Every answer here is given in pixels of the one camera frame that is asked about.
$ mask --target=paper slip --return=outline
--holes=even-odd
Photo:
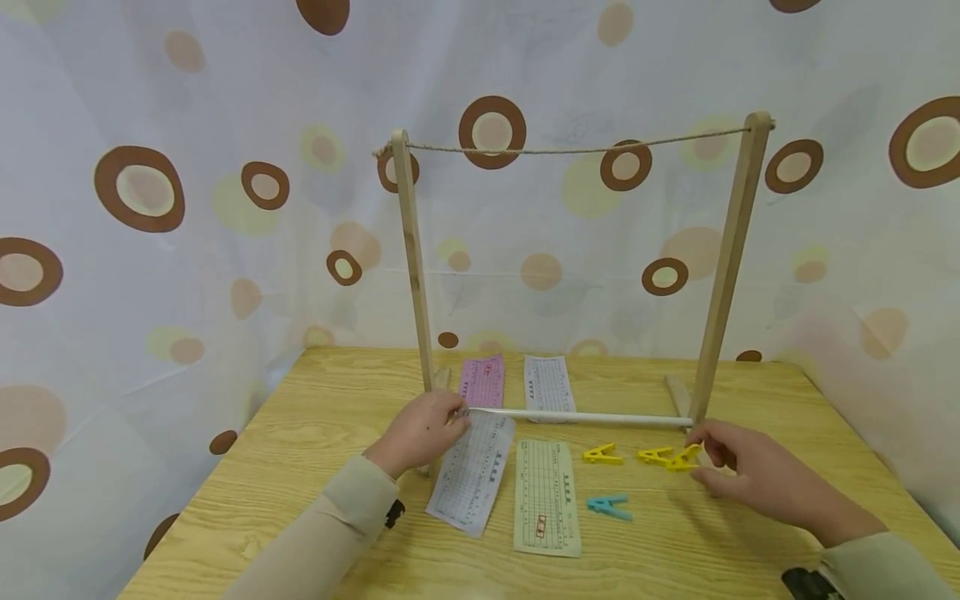
[[[579,558],[573,463],[563,442],[516,443],[514,550]]]
[[[470,421],[467,434],[444,455],[426,512],[479,538],[500,488],[516,423],[480,411],[471,411]]]
[[[465,360],[460,372],[460,396],[468,406],[503,408],[503,356]]]
[[[566,359],[562,356],[524,356],[523,377],[526,380],[527,410],[577,412],[570,391],[570,378],[566,374]]]

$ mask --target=left hand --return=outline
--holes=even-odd
[[[469,417],[450,420],[466,408],[466,400],[447,390],[421,394],[400,410],[364,456],[394,479],[407,469],[429,465],[469,429]]]

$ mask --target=black wristwatch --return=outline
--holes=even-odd
[[[406,512],[407,507],[403,506],[403,503],[399,500],[394,500],[394,505],[390,507],[390,511],[387,512],[387,522],[384,523],[384,526],[387,529],[393,529],[394,525],[396,525],[396,520]]]
[[[819,571],[808,571],[798,566],[783,571],[780,580],[790,590],[794,600],[844,600]]]

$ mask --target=curtain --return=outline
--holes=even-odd
[[[723,358],[960,540],[949,0],[0,0],[0,579],[110,598],[307,347],[416,344],[394,128],[770,139]],[[437,347],[696,357],[738,139],[415,150]]]

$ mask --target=sleeve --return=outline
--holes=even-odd
[[[916,548],[890,532],[824,550],[819,570],[847,600],[957,597]]]
[[[396,500],[396,482],[362,456],[257,556],[224,600],[327,598],[376,540]]]

